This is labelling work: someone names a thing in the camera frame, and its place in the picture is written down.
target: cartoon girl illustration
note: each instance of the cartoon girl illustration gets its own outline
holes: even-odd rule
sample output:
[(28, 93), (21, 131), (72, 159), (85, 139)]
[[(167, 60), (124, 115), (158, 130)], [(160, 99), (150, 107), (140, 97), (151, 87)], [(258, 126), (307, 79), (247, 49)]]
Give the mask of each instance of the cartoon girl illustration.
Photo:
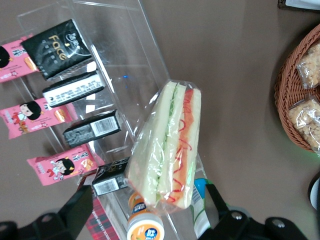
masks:
[(49, 173), (49, 177), (55, 175), (54, 180), (63, 180), (64, 176), (70, 175), (75, 170), (74, 163), (68, 157), (61, 158), (56, 162), (51, 161), (50, 163), (53, 168), (48, 169), (46, 172)]
[(0, 46), (0, 70), (6, 67), (12, 60), (8, 51), (3, 46)]
[(26, 125), (25, 120), (36, 120), (43, 112), (41, 107), (35, 101), (29, 101), (20, 105), (20, 112), (15, 112), (12, 116), (14, 124)]

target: brown wicker basket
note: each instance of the brown wicker basket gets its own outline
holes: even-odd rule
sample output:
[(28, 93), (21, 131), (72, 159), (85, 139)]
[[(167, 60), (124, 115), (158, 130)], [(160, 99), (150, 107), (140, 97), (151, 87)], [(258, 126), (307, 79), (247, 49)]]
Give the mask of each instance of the brown wicker basket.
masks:
[(296, 102), (305, 98), (305, 95), (315, 95), (320, 100), (320, 87), (304, 89), (296, 68), (297, 63), (308, 48), (320, 39), (320, 24), (316, 26), (294, 51), (288, 56), (280, 69), (275, 84), (275, 104), (279, 112), (279, 117), (288, 137), (299, 147), (312, 152), (310, 145), (300, 136), (289, 119), (289, 108)]

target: acrylic tray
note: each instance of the acrylic tray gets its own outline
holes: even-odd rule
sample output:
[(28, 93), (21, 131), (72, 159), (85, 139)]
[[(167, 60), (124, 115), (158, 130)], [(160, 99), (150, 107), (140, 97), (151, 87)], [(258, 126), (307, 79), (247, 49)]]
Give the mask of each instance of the acrylic tray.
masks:
[[(89, 145), (106, 163), (130, 156), (137, 133), (152, 110), (155, 94), (170, 79), (141, 1), (60, 0), (19, 15), (17, 19), (24, 34), (37, 34), (69, 19), (76, 21), (100, 75), (107, 83), (103, 91), (74, 102), (76, 114), (79, 119), (84, 119), (118, 109), (123, 122), (122, 131)], [(77, 75), (88, 62), (54, 81)], [(16, 88), (24, 101), (31, 101), (42, 98), (42, 90), (52, 83), (45, 81), (40, 73), (33, 73), (8, 82), (7, 86)], [(44, 145), (49, 146), (50, 154), (68, 149), (62, 136), (67, 127), (67, 124), (60, 124), (43, 130), (47, 136)], [(206, 175), (197, 156), (195, 178), (203, 177)], [(100, 197), (121, 240), (127, 236), (131, 193), (130, 188), (124, 188)], [(197, 239), (190, 209), (167, 214), (162, 220), (165, 239)]]

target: plastic bottle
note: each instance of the plastic bottle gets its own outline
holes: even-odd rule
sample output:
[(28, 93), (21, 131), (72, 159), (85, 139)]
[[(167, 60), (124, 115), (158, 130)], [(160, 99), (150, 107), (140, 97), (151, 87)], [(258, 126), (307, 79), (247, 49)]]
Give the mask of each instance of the plastic bottle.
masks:
[(194, 180), (190, 209), (193, 215), (194, 232), (197, 238), (200, 238), (200, 236), (210, 228), (210, 223), (205, 211), (206, 184), (212, 184), (212, 182), (205, 178)]
[(129, 199), (131, 217), (127, 225), (127, 240), (163, 240), (164, 224), (159, 216), (147, 209), (143, 198), (135, 192)]

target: gray table surface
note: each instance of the gray table surface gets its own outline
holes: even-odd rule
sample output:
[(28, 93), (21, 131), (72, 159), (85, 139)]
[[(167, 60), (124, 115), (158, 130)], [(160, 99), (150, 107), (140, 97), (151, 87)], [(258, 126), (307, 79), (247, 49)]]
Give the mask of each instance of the gray table surface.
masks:
[[(21, 32), (16, 16), (51, 0), (0, 0), (0, 41)], [(202, 90), (199, 154), (222, 197), (263, 222), (269, 216), (297, 224), (319, 239), (308, 186), (320, 159), (295, 146), (282, 129), (274, 84), (290, 51), (320, 14), (279, 10), (270, 0), (143, 0), (172, 79)], [(12, 92), (0, 85), (0, 108)], [(60, 208), (75, 184), (43, 187), (26, 162), (47, 155), (41, 131), (8, 140), (0, 121), (0, 221), (20, 226)], [(83, 229), (79, 240), (91, 236)]]

